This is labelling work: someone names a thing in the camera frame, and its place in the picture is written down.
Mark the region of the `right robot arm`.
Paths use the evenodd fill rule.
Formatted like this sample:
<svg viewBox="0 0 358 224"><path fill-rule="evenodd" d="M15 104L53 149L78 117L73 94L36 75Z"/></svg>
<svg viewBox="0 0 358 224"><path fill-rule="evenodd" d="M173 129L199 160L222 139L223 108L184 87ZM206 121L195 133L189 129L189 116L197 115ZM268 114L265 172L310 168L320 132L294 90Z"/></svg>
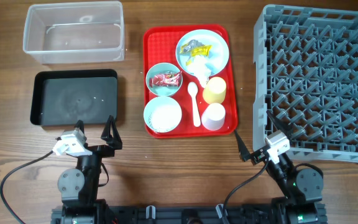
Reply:
<svg viewBox="0 0 358 224"><path fill-rule="evenodd" d="M277 131L265 138L265 146L260 149L250 153L238 133L234 133L241 160L251 161L253 165L262 162L264 166L256 175L239 184L229 193L221 209L222 221L229 222L226 207L231 196L266 171L279 186L283 197L273 198L270 204L243 205L242 223L327 223L325 205L321 203L324 187L323 171L307 163L295 166L287 155L293 126L279 120L269 111L267 115Z"/></svg>

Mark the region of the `white tissue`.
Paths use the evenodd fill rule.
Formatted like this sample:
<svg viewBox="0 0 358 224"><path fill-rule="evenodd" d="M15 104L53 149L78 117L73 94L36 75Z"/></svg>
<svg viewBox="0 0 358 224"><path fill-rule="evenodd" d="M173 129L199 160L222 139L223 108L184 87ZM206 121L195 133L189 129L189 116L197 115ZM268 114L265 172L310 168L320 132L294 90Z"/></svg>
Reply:
<svg viewBox="0 0 358 224"><path fill-rule="evenodd" d="M208 60L204 56L194 56L186 61L186 71L196 77L202 88L206 88L211 70L206 66Z"/></svg>

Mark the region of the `yellow plastic cup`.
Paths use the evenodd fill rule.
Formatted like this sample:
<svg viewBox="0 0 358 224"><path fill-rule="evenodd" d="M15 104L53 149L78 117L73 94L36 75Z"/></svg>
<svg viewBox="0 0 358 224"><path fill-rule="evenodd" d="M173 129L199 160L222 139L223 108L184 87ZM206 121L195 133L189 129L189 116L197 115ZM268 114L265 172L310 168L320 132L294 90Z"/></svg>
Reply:
<svg viewBox="0 0 358 224"><path fill-rule="evenodd" d="M207 104L222 103L226 97L226 82L221 77L211 78L203 90L203 99Z"/></svg>

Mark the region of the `white rice pile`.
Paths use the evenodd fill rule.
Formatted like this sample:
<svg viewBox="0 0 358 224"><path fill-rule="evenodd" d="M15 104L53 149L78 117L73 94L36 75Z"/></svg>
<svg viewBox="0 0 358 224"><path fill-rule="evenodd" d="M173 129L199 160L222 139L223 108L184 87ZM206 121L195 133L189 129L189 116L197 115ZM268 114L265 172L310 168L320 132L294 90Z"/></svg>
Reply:
<svg viewBox="0 0 358 224"><path fill-rule="evenodd" d="M149 116L150 128L158 133L174 130L181 121L181 109L175 105L156 107Z"/></svg>

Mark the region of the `yellow foil wrapper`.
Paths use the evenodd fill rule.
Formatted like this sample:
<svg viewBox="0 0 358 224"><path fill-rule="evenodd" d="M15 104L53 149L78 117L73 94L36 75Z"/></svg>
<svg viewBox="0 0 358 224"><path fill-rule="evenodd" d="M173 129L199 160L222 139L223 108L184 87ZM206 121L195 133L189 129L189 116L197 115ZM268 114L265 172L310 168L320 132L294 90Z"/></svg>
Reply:
<svg viewBox="0 0 358 224"><path fill-rule="evenodd" d="M204 45L200 41L193 39L180 47L180 53L189 53L190 57L195 57L198 55L207 57L212 47L212 45Z"/></svg>

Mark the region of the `red snack wrapper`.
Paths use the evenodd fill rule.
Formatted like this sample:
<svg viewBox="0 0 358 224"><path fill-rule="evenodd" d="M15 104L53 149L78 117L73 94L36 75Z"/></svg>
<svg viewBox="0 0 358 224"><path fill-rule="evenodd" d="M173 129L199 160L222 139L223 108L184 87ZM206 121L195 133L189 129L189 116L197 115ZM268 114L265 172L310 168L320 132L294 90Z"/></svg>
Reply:
<svg viewBox="0 0 358 224"><path fill-rule="evenodd" d="M181 72L173 72L173 71L166 71L163 73L158 73L154 75L149 80L149 85L151 87L155 86L174 86L178 87L181 83Z"/></svg>

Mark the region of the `white plastic spoon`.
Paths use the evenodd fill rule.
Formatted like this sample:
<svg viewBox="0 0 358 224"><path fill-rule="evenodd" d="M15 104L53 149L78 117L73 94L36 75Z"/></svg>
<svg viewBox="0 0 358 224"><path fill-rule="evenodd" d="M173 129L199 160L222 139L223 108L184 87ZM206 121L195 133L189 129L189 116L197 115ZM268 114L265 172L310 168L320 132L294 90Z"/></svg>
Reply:
<svg viewBox="0 0 358 224"><path fill-rule="evenodd" d="M200 127L201 126L200 114L199 114L198 105L197 105L197 102L196 102L197 93L198 93L197 84L195 82L189 82L189 84L188 84L188 94L191 96L192 115L193 115L193 125L194 125L194 127Z"/></svg>

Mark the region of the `light blue rice bowl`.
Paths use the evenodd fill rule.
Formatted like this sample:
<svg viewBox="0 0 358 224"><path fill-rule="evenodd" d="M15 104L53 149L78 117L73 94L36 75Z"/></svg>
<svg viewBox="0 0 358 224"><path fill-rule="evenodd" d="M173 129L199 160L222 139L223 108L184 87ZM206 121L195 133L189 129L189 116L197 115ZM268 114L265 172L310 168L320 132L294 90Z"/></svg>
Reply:
<svg viewBox="0 0 358 224"><path fill-rule="evenodd" d="M158 96L150 100L144 108L144 121L156 133L173 131L182 118L179 103L168 96Z"/></svg>

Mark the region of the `light blue plate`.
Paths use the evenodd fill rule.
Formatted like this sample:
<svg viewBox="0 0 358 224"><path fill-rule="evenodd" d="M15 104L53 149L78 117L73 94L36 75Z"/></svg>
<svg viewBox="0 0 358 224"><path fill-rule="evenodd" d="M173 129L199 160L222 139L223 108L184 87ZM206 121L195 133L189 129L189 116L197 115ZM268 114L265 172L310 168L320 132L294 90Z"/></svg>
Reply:
<svg viewBox="0 0 358 224"><path fill-rule="evenodd" d="M191 40L197 40L204 45L211 45L209 56L206 57L206 67L211 70L210 76L217 75L223 71L229 61L229 47L226 41L215 31L207 29L197 29L187 32L178 41L175 48L175 56L179 66L187 73L193 75L186 66L186 61L190 59L190 54L180 53L180 47Z"/></svg>

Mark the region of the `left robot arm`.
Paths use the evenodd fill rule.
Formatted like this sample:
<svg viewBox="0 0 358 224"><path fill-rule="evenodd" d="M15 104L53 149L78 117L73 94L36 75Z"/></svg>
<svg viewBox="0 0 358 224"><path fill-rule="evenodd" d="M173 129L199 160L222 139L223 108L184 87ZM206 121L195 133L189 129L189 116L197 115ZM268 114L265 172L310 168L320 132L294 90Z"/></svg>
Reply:
<svg viewBox="0 0 358 224"><path fill-rule="evenodd" d="M102 171L107 169L102 159L114 157L122 149L122 140L117 131L115 119L109 116L101 139L105 144L89 146L84 133L84 122L79 120L74 129L64 131L57 138L52 151L77 159L76 167L67 169L58 178L57 187L62 196L62 209L52 210L51 223L97 224L117 223L118 219L105 199L97 199Z"/></svg>

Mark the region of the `green small bowl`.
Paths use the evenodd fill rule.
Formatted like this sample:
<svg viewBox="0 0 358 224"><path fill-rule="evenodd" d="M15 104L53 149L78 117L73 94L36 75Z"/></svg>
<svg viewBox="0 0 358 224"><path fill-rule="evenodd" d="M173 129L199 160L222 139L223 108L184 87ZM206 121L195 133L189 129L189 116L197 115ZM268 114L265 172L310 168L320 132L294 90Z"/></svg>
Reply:
<svg viewBox="0 0 358 224"><path fill-rule="evenodd" d="M158 63L158 64L154 65L153 67L151 67L145 76L145 84L146 84L147 88L149 89L149 91L151 91L153 94L155 94L157 96L173 96L181 88L181 85L183 83L183 74L182 74L181 83L178 87L174 87L174 86L151 87L149 85L149 80L154 75L156 75L158 73L163 73L166 71L181 72L181 74L182 74L182 71L177 66L175 66L174 64L171 64L171 63L164 62L164 63Z"/></svg>

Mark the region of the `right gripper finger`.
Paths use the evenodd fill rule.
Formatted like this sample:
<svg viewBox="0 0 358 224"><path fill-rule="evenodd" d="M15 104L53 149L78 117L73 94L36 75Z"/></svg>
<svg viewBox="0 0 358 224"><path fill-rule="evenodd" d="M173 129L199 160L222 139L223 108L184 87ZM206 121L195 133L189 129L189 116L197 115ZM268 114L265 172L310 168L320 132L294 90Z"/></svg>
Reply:
<svg viewBox="0 0 358 224"><path fill-rule="evenodd" d="M242 138L238 134L236 129L234 130L234 135L235 135L236 141L237 141L239 157L243 162L245 162L249 159L250 152L249 152L248 148L246 147L245 143L243 142Z"/></svg>
<svg viewBox="0 0 358 224"><path fill-rule="evenodd" d="M283 132L288 139L292 138L293 134L293 126L290 123L286 123L280 119L278 119L276 116L274 116L270 111L267 111L267 116L270 118L273 125Z"/></svg>

